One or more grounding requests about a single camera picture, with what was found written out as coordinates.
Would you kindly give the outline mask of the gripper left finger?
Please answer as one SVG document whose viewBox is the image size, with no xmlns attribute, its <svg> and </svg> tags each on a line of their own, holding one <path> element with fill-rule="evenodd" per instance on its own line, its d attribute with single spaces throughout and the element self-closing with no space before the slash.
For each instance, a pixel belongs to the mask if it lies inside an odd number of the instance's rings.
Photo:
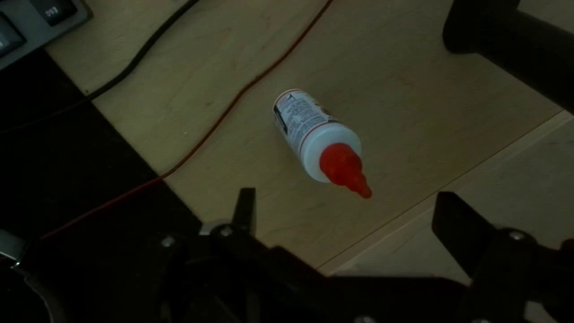
<svg viewBox="0 0 574 323">
<path fill-rule="evenodd" d="M 323 323 L 323 277 L 254 237 L 256 190 L 242 188 L 230 222 L 184 240 L 165 275 L 160 323 Z"/>
</svg>

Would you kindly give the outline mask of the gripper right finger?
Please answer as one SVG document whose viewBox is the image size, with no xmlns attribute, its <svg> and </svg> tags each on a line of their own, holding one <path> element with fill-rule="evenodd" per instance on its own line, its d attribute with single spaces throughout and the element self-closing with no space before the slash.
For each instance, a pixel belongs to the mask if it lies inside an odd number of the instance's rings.
<svg viewBox="0 0 574 323">
<path fill-rule="evenodd" d="M 526 323 L 528 302 L 574 323 L 574 238 L 558 249 L 524 231 L 496 228 L 454 192 L 439 192 L 432 231 L 471 278 L 460 323 Z"/>
</svg>

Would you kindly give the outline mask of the white glue bottle red cap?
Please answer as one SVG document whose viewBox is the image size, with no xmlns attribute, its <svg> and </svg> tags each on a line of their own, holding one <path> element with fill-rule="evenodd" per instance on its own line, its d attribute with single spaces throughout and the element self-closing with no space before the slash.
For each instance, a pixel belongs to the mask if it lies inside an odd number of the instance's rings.
<svg viewBox="0 0 574 323">
<path fill-rule="evenodd" d="M 355 131 L 301 89 L 281 93 L 272 112 L 276 127 L 311 178 L 372 197 Z"/>
</svg>

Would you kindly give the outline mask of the black cylindrical object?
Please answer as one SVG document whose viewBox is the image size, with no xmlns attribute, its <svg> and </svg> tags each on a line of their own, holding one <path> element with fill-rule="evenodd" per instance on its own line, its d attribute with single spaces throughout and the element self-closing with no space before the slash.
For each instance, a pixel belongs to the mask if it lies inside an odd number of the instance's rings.
<svg viewBox="0 0 574 323">
<path fill-rule="evenodd" d="M 454 0 L 442 39 L 476 53 L 574 116 L 574 34 L 518 9 L 521 0 Z"/>
</svg>

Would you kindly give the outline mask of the grey keyboard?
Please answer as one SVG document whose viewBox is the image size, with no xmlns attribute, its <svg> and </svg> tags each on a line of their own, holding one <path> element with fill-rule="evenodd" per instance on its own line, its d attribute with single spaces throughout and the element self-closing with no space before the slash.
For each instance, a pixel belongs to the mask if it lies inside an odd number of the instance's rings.
<svg viewBox="0 0 574 323">
<path fill-rule="evenodd" d="M 0 71 L 92 16 L 85 0 L 0 0 Z"/>
</svg>

